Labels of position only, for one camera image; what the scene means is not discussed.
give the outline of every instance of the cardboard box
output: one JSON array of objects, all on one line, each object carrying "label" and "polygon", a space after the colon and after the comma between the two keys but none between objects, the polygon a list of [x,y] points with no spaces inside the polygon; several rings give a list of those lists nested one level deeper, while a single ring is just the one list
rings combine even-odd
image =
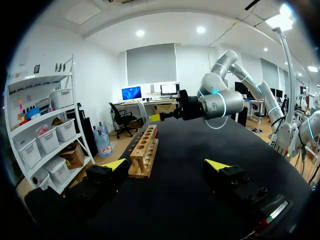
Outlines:
[{"label": "cardboard box", "polygon": [[154,114],[159,114],[159,113],[171,113],[176,109],[175,104],[159,104],[159,105],[154,105]]},{"label": "cardboard box", "polygon": [[80,168],[84,165],[85,155],[79,143],[73,143],[67,146],[60,153],[60,157],[66,160],[68,169]]}]

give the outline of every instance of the ceiling light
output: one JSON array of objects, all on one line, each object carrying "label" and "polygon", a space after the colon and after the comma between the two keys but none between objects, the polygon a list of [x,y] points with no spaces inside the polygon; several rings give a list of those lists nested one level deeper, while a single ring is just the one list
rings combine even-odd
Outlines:
[{"label": "ceiling light", "polygon": [[265,21],[268,25],[270,25],[272,28],[280,27],[282,31],[290,30],[292,29],[292,24],[294,23],[289,18],[278,14],[275,16],[270,17]]},{"label": "ceiling light", "polygon": [[206,29],[203,27],[203,26],[198,26],[196,28],[196,31],[199,33],[199,34],[204,34],[206,32]]},{"label": "ceiling light", "polygon": [[145,31],[143,30],[136,31],[135,35],[137,35],[138,37],[143,37],[145,35]]},{"label": "ceiling light", "polygon": [[308,69],[310,72],[314,72],[314,73],[318,72],[318,68],[316,68],[315,66],[308,66]]},{"label": "ceiling light", "polygon": [[289,18],[292,14],[291,8],[287,4],[282,4],[280,8],[280,14]]}]

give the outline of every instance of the blue water jug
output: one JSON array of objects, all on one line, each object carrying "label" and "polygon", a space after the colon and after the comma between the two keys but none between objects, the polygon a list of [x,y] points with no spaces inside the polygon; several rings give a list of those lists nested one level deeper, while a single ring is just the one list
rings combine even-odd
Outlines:
[{"label": "blue water jug", "polygon": [[101,122],[99,122],[98,130],[101,130],[102,133],[108,134],[107,127],[102,125]]},{"label": "blue water jug", "polygon": [[98,149],[99,155],[102,158],[108,157],[112,154],[112,149],[110,146],[109,136],[101,130],[98,130],[98,135],[94,137],[96,147]]},{"label": "blue water jug", "polygon": [[94,125],[93,126],[93,136],[97,136],[99,133],[98,133],[98,129],[96,129],[96,126]]}]

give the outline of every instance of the black office chair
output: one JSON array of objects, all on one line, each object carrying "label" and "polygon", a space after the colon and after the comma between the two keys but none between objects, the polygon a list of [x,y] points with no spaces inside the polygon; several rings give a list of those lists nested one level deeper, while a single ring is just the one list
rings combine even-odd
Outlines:
[{"label": "black office chair", "polygon": [[[253,110],[258,110],[258,106],[254,103],[252,103],[252,108]],[[258,126],[261,123],[261,118],[264,117],[265,115],[259,111],[254,112],[254,115],[259,118],[259,121],[256,123],[256,127],[252,128],[251,131],[256,133],[256,134],[262,134],[262,130],[258,128]]]},{"label": "black office chair", "polygon": [[130,130],[135,130],[136,132],[138,132],[138,128],[136,127],[129,127],[128,124],[131,121],[135,121],[137,120],[137,118],[135,116],[132,116],[132,112],[126,112],[126,110],[120,110],[118,111],[118,109],[115,107],[115,105],[113,105],[111,102],[109,102],[113,113],[114,113],[114,121],[116,122],[116,124],[119,125],[119,129],[116,129],[116,138],[119,139],[119,135],[127,132],[130,134],[130,137],[132,137],[133,135],[131,134]]}]

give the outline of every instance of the ceiling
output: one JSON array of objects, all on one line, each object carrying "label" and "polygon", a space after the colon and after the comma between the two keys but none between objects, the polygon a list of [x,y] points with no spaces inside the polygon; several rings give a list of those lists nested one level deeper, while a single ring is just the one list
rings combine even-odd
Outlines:
[{"label": "ceiling", "polygon": [[[249,11],[245,8],[251,2],[135,0],[122,4],[110,3],[108,0],[56,0],[39,21],[80,34],[114,52],[163,43],[208,46],[235,19],[248,16],[253,7]],[[264,22],[279,13],[280,6],[275,0],[259,1],[245,22],[238,23],[217,43],[236,47],[244,53],[264,58],[287,69],[279,37]],[[310,45],[301,21],[295,17],[293,29],[285,32],[291,54],[296,59],[295,72],[303,74],[299,77],[301,80],[318,83],[320,73],[308,71],[308,66],[320,67],[320,62],[315,57],[315,48]],[[205,34],[197,34],[195,29],[199,25],[206,28]],[[136,37],[138,29],[145,30],[143,38]]]}]

